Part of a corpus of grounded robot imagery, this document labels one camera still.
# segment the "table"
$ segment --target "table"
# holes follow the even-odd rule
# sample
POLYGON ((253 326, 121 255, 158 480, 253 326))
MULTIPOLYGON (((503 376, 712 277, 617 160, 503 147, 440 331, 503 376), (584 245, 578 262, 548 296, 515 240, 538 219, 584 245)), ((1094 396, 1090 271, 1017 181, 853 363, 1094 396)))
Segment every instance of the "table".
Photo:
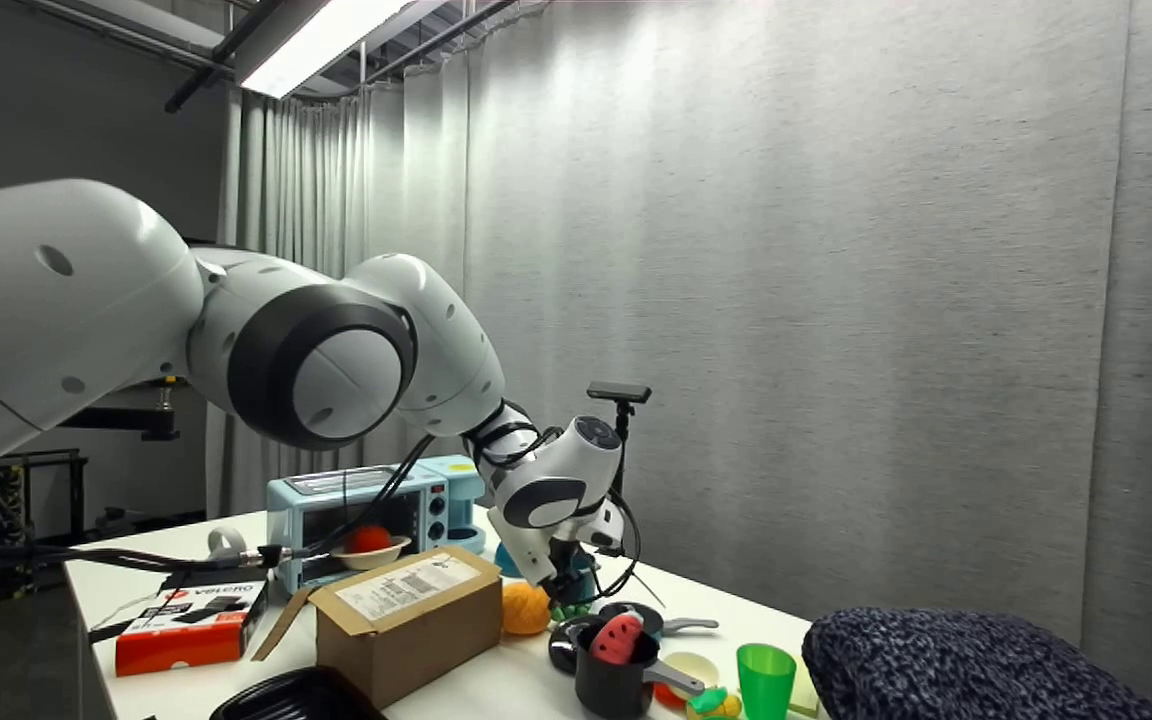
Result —
MULTIPOLYGON (((483 514, 475 514, 481 531, 489 534, 489 552, 496 552, 491 526, 483 514)), ((105 540, 114 547, 143 547, 158 554, 208 554, 208 531, 213 526, 237 526, 257 547, 268 540, 268 512, 246 514, 224 514, 165 531, 138 531, 105 540)), ((617 574, 622 558, 598 558, 598 573, 617 574)), ((77 610, 85 628, 101 628, 108 618, 134 616, 150 591, 158 589, 158 573, 131 573, 111 562, 89 562, 73 558, 65 562, 77 610)), ((720 618, 714 637, 669 637, 659 642, 659 657, 669 652, 701 652, 720 668, 722 687, 734 687, 734 649, 749 639, 770 639, 788 652, 800 649, 800 637, 809 633, 809 618, 741 599, 720 589, 705 589, 696 579, 683 579, 675 573, 638 562, 638 574, 648 589, 664 599, 650 599, 644 584, 628 584, 621 599, 644 599, 656 604, 664 616, 712 616, 720 618)), ((278 649, 268 658, 253 658, 253 649, 271 628, 277 607, 261 616, 257 637, 246 642, 246 657, 237 664, 203 664, 203 668, 170 668, 150 676, 114 676, 111 672, 111 639, 89 649, 78 642, 78 698, 89 705, 85 717, 121 717, 121 720, 208 720, 214 705, 237 694, 238 687, 253 687, 268 676, 306 668, 317 664, 317 616, 298 610, 293 633, 278 639, 278 649)), ((800 668, 795 680, 795 705, 816 707, 816 691, 809 672, 800 668)), ((506 639, 456 672, 440 676, 437 683, 404 694, 398 705, 385 707, 392 720, 433 720, 433 717, 527 717, 527 720, 584 720, 589 712, 576 698, 573 676, 558 676, 548 664, 543 637, 536 639, 506 639)))

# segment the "dark blue cloth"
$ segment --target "dark blue cloth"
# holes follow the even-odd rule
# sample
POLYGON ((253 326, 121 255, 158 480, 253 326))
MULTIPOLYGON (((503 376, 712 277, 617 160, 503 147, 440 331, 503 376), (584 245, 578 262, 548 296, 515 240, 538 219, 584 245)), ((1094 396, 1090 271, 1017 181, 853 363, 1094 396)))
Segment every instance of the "dark blue cloth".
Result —
POLYGON ((831 720, 1152 720, 1070 642, 991 610, 831 610, 803 664, 831 720))

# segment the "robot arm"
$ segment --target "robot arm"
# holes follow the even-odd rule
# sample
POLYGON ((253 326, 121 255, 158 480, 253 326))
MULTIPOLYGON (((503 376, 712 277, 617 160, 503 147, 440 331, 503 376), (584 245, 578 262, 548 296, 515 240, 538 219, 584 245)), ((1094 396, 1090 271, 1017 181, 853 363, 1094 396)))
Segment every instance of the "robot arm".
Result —
POLYGON ((503 402, 489 331, 424 259, 374 255, 331 279, 188 248, 108 184, 2 188, 0 451, 158 372, 295 449, 350 443, 387 414, 463 435, 489 514, 530 579, 555 573, 548 540, 621 542, 621 435, 596 414, 543 435, 503 402))

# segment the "green cup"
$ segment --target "green cup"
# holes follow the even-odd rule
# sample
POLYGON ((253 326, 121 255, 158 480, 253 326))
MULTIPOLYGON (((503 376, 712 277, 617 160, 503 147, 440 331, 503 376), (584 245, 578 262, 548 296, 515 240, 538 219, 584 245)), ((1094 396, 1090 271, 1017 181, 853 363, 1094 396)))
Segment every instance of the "green cup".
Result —
POLYGON ((775 642, 741 642, 734 649, 741 694, 749 720, 783 720, 795 658, 775 642))

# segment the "red tool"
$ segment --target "red tool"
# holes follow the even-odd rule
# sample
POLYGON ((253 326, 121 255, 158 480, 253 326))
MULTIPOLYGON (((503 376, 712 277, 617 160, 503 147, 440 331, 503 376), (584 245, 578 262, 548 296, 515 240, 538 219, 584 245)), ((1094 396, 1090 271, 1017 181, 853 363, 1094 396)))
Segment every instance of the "red tool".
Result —
POLYGON ((628 664, 631 649, 644 637, 644 616, 638 610, 617 610, 596 637, 591 637, 591 657, 602 664, 628 664))

